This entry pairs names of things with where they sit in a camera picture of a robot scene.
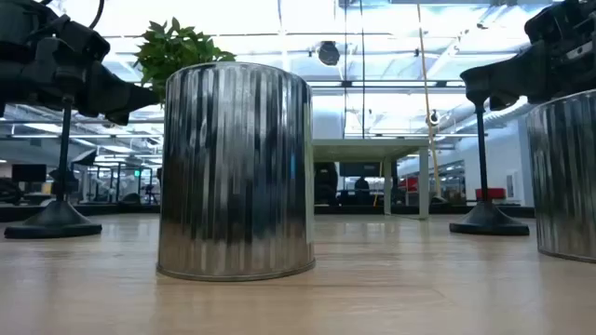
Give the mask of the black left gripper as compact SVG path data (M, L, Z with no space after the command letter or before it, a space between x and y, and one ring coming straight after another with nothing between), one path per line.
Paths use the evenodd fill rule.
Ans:
M60 109L70 99L83 116L104 115L125 126L130 111L159 103L150 88L125 82L101 62L110 50L97 32L67 15L28 36L34 59L21 71L21 103Z

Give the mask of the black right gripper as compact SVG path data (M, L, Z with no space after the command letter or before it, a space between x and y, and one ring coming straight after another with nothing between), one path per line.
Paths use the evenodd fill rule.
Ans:
M460 74L475 106L489 100L502 111L520 97L530 104L595 88L595 0L563 0L543 8L524 25L532 45L514 57ZM545 88L536 93L536 43L546 52Z

